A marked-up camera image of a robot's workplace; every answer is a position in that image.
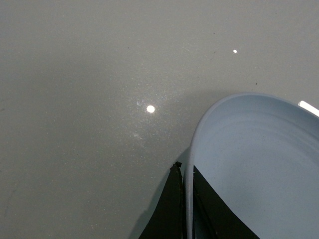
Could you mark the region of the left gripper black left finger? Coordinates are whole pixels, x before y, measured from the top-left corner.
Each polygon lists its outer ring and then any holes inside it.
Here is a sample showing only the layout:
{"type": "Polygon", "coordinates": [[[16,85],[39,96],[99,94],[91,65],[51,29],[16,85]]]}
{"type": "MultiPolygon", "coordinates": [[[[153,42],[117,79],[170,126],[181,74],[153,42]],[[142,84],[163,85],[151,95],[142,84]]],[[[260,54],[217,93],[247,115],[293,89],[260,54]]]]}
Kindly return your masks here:
{"type": "Polygon", "coordinates": [[[141,239],[182,238],[183,181],[181,165],[182,163],[177,161],[170,168],[154,213],[140,235],[141,239]]]}

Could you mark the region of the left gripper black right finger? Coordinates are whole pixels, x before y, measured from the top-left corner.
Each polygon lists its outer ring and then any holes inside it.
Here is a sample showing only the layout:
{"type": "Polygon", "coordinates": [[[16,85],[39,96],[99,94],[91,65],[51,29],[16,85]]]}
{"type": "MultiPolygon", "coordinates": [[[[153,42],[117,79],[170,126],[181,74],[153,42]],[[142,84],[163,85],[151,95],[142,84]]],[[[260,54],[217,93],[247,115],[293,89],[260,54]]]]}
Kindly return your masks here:
{"type": "Polygon", "coordinates": [[[193,195],[211,239],[257,239],[258,236],[226,205],[201,172],[193,168],[193,195]]]}

